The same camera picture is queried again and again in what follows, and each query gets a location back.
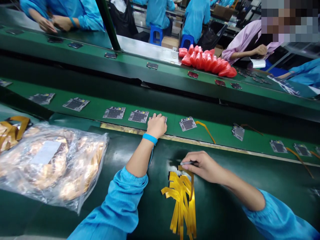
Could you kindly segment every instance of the white label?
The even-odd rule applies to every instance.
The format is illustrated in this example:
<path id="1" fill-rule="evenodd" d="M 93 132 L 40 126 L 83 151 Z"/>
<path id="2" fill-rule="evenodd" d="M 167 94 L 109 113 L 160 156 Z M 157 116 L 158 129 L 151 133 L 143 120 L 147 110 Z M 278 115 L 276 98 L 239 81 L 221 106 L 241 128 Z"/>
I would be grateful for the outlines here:
<path id="1" fill-rule="evenodd" d="M 48 164 L 59 149 L 61 143 L 56 141 L 45 141 L 42 148 L 31 160 L 31 164 Z"/>

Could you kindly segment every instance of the blue uniform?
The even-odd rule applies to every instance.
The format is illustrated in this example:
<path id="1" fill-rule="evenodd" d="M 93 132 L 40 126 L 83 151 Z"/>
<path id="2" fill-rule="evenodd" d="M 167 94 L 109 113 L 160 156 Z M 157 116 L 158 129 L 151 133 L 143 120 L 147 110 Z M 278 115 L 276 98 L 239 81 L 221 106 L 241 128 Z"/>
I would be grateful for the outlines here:
<path id="1" fill-rule="evenodd" d="M 49 10 L 53 15 L 77 18 L 81 30 L 104 31 L 103 21 L 95 0 L 20 0 L 20 5 L 24 13 L 31 19 L 30 8 L 48 20 L 50 19 L 47 14 Z"/>
<path id="2" fill-rule="evenodd" d="M 197 43 L 201 37 L 202 23 L 207 24 L 210 21 L 210 0 L 191 0 L 185 17 L 182 35 L 191 35 Z"/>
<path id="3" fill-rule="evenodd" d="M 320 87 L 320 58 L 290 69 L 293 77 L 290 81 L 298 82 L 313 87 Z"/>
<path id="4" fill-rule="evenodd" d="M 124 167 L 110 182 L 108 195 L 74 230 L 68 240 L 124 240 L 138 225 L 138 203 L 148 177 L 137 178 Z M 244 212 L 267 239 L 319 239 L 320 234 L 308 222 L 271 194 L 260 190 L 266 200 L 263 210 Z"/>
<path id="5" fill-rule="evenodd" d="M 166 29 L 170 25 L 169 18 L 166 16 L 167 7 L 169 11 L 175 9 L 172 0 L 133 0 L 134 3 L 147 6 L 146 24 L 148 27 L 155 25 L 158 28 Z"/>
<path id="6" fill-rule="evenodd" d="M 216 4 L 216 2 L 218 2 L 219 0 L 212 0 L 210 6 L 212 6 L 213 4 Z M 220 0 L 219 4 L 222 7 L 226 7 L 229 5 L 229 7 L 231 7 L 231 5 L 233 4 L 234 0 Z"/>

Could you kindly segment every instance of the pink shirt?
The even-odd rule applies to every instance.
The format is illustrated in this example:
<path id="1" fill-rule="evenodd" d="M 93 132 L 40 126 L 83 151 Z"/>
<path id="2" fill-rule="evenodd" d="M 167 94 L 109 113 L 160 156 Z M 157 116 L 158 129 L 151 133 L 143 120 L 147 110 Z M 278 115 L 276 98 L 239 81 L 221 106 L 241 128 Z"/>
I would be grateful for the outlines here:
<path id="1" fill-rule="evenodd" d="M 242 29 L 232 40 L 227 49 L 222 52 L 222 58 L 228 61 L 231 65 L 234 64 L 238 59 L 230 60 L 232 54 L 234 52 L 244 52 L 251 39 L 257 34 L 258 31 L 260 31 L 258 34 L 259 39 L 261 36 L 261 20 L 256 20 L 246 25 L 244 29 Z M 282 43 L 283 42 L 271 42 L 267 46 L 268 53 L 264 59 L 267 59 L 267 57 L 272 54 L 273 51 Z"/>

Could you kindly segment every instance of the bag of flex cables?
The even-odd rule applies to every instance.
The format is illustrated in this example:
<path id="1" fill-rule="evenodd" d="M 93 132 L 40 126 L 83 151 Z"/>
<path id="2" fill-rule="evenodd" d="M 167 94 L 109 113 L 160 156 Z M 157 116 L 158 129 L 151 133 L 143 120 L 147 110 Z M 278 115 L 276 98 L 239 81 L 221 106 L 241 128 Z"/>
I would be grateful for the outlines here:
<path id="1" fill-rule="evenodd" d="M 39 123 L 0 154 L 0 188 L 80 213 L 98 180 L 107 134 Z"/>

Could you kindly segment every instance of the black trash bag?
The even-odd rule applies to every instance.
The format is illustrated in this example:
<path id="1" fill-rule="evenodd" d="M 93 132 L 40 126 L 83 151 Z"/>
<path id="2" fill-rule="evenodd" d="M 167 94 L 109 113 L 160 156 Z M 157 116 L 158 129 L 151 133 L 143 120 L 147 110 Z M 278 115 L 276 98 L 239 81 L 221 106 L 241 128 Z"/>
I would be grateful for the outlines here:
<path id="1" fill-rule="evenodd" d="M 138 33 L 138 30 L 134 22 L 130 1 L 124 1 L 127 4 L 127 8 L 124 13 L 120 12 L 116 6 L 110 2 L 110 15 L 117 35 L 133 38 L 133 36 Z"/>

